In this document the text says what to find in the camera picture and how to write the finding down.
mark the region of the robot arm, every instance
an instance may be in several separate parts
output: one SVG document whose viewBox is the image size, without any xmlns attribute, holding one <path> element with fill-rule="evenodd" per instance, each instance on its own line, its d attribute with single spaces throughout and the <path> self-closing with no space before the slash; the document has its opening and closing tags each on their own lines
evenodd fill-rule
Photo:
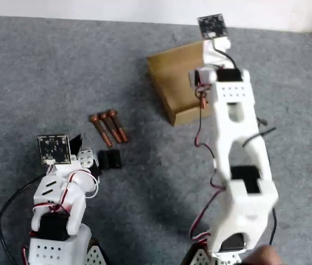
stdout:
<svg viewBox="0 0 312 265">
<path fill-rule="evenodd" d="M 88 250 L 92 234 L 82 224 L 86 199 L 97 194 L 99 185 L 98 162 L 92 150 L 79 152 L 80 143 L 76 152 L 71 153 L 67 135 L 38 139 L 42 162 L 50 165 L 50 169 L 34 195 L 28 262 L 90 265 L 97 261 L 106 265 L 104 256 L 96 255 L 100 251 L 98 245 Z"/>
<path fill-rule="evenodd" d="M 219 25 L 224 27 L 221 15 L 199 21 L 203 36 L 214 28 L 218 31 Z M 223 55 L 230 42 L 225 28 L 221 32 L 226 34 L 206 35 L 203 42 L 205 66 L 190 73 L 190 80 L 194 89 L 199 83 L 210 87 L 207 99 L 213 109 L 213 164 L 225 186 L 219 199 L 222 212 L 209 230 L 207 251 L 211 257 L 229 264 L 240 262 L 238 254 L 256 246 L 278 193 L 257 124 L 249 72 L 239 70 L 230 57 Z M 229 153 L 234 142 L 242 145 L 253 165 L 230 165 Z"/>
</svg>

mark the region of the copper standoff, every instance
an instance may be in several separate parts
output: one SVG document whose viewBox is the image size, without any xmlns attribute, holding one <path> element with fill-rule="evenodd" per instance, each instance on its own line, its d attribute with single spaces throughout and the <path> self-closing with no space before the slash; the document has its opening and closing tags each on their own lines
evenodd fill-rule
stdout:
<svg viewBox="0 0 312 265">
<path fill-rule="evenodd" d="M 108 130 L 112 133 L 114 139 L 120 144 L 122 142 L 121 138 L 119 137 L 117 130 L 109 116 L 107 116 L 107 113 L 100 114 L 100 119 L 104 122 Z"/>
<path fill-rule="evenodd" d="M 97 115 L 91 115 L 89 117 L 89 120 L 90 120 L 91 123 L 93 123 L 95 125 L 97 131 L 101 135 L 102 139 L 105 141 L 106 145 L 108 147 L 111 147 L 112 146 L 112 142 L 109 139 L 109 137 L 107 136 L 105 129 L 103 129 L 103 127 L 102 127 L 102 125 L 100 123 L 99 117 Z"/>
<path fill-rule="evenodd" d="M 111 119 L 113 120 L 114 124 L 116 125 L 120 135 L 122 136 L 123 142 L 127 142 L 128 141 L 128 137 L 124 132 L 124 129 L 122 127 L 121 122 L 119 121 L 118 117 L 117 117 L 118 112 L 116 110 L 109 110 L 108 111 L 108 116 L 111 117 Z"/>
</svg>

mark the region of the circuit board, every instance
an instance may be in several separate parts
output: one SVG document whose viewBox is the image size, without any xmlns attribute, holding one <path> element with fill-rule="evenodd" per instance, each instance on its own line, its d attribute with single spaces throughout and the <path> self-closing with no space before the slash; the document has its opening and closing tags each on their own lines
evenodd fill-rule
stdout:
<svg viewBox="0 0 312 265">
<path fill-rule="evenodd" d="M 228 36 L 222 14 L 198 18 L 198 23 L 204 40 Z"/>
<path fill-rule="evenodd" d="M 42 164 L 70 164 L 68 135 L 40 135 L 37 137 Z"/>
</svg>

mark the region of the brown cardboard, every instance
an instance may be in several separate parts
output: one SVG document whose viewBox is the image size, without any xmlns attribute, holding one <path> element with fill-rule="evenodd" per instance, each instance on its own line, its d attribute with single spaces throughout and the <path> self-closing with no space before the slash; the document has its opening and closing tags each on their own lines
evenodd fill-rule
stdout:
<svg viewBox="0 0 312 265">
<path fill-rule="evenodd" d="M 188 72 L 202 65 L 202 42 L 148 57 L 153 86 L 163 102 L 172 125 L 188 123 L 199 118 L 199 100 L 190 87 Z M 203 116 L 208 115 L 207 106 Z"/>
</svg>

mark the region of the human hand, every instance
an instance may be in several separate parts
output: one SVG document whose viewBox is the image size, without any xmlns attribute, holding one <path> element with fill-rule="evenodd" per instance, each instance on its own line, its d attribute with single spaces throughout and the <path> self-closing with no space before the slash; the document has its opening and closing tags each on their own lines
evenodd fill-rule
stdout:
<svg viewBox="0 0 312 265">
<path fill-rule="evenodd" d="M 281 258 L 273 249 L 266 245 L 257 248 L 251 255 L 243 260 L 243 264 L 250 265 L 281 265 Z"/>
</svg>

